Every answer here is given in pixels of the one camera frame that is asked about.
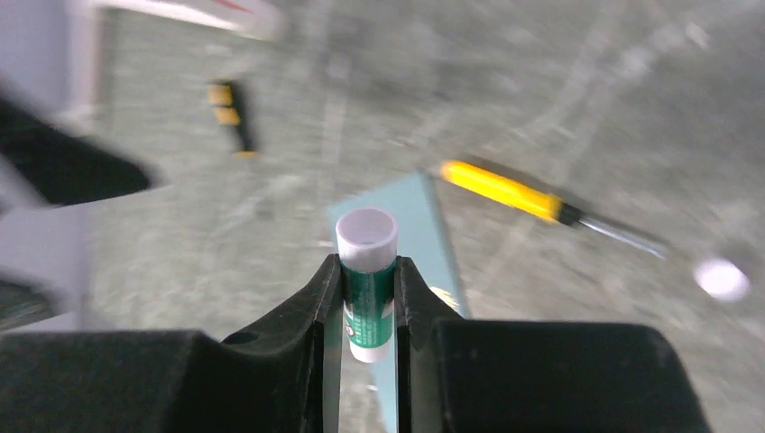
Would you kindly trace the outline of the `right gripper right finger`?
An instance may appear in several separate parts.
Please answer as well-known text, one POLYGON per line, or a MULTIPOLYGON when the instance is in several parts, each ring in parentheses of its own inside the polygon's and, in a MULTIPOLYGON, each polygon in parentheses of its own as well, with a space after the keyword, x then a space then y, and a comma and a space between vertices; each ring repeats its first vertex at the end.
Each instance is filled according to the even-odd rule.
POLYGON ((461 317, 394 272, 401 432, 707 432, 669 341, 645 325, 461 317))

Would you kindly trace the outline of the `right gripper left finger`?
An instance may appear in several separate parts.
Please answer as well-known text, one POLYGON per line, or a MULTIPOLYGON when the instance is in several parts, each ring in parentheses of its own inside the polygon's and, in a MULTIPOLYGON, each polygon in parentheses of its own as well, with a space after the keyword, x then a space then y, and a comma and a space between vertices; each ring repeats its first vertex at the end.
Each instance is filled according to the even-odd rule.
POLYGON ((341 265, 223 340, 197 330, 6 333, 4 432, 335 432, 341 265))

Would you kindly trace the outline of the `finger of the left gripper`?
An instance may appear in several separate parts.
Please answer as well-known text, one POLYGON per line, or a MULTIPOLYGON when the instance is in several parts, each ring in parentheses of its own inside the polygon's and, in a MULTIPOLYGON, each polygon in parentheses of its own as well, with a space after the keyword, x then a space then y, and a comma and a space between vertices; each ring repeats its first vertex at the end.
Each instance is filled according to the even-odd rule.
POLYGON ((53 206, 87 204, 152 188, 144 166, 44 123, 5 95, 1 158, 53 206))

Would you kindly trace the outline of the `light blue envelope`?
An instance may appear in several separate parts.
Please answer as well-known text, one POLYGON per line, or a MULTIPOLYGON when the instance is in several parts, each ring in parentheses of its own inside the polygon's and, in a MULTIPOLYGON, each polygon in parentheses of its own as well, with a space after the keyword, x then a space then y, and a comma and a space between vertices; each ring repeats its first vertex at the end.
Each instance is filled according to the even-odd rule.
POLYGON ((422 278, 448 306, 470 317, 432 178, 416 172, 339 201, 327 208, 330 229, 343 214, 361 207, 378 207, 395 217, 398 253, 415 262, 422 278))

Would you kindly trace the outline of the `green white glue stick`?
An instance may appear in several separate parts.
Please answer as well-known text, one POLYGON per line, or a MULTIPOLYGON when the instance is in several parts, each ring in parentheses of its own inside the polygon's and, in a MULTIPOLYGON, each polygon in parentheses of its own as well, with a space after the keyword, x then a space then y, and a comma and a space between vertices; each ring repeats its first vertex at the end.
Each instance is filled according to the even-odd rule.
POLYGON ((358 208, 336 222, 346 336, 362 363, 381 361, 391 346, 397 241, 395 219, 379 208, 358 208))

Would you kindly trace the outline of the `small white glue cap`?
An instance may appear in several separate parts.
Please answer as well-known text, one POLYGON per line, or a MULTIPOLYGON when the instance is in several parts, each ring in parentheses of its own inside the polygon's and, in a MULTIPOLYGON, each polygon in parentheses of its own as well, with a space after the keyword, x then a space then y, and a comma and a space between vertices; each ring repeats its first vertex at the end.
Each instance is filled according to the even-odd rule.
POLYGON ((750 279, 733 262, 709 259, 700 262, 693 272, 696 284, 714 299, 735 302, 749 292, 750 279))

